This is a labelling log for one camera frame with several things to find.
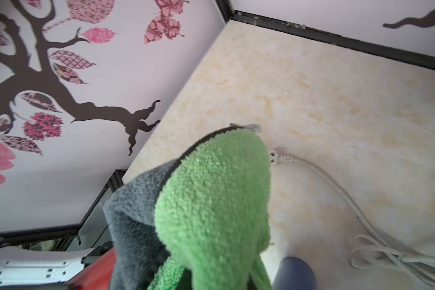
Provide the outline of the green and grey cloth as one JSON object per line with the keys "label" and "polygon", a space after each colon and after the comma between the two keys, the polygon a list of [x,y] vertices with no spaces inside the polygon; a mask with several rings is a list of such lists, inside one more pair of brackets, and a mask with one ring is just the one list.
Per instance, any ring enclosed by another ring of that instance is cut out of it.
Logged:
{"label": "green and grey cloth", "polygon": [[112,290],[269,290],[269,154],[259,125],[210,133],[119,188]]}

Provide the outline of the red thermos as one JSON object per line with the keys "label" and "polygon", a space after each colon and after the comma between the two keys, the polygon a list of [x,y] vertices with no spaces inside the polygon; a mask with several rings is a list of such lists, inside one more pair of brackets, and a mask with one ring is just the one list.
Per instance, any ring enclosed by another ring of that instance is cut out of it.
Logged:
{"label": "red thermos", "polygon": [[116,251],[111,249],[66,284],[72,290],[109,290],[115,264]]}

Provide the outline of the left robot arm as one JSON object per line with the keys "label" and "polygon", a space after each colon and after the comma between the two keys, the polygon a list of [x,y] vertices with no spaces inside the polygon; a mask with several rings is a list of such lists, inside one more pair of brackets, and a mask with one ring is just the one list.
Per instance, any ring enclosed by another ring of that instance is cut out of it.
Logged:
{"label": "left robot arm", "polygon": [[0,248],[0,287],[67,282],[110,249],[110,246],[80,251]]}

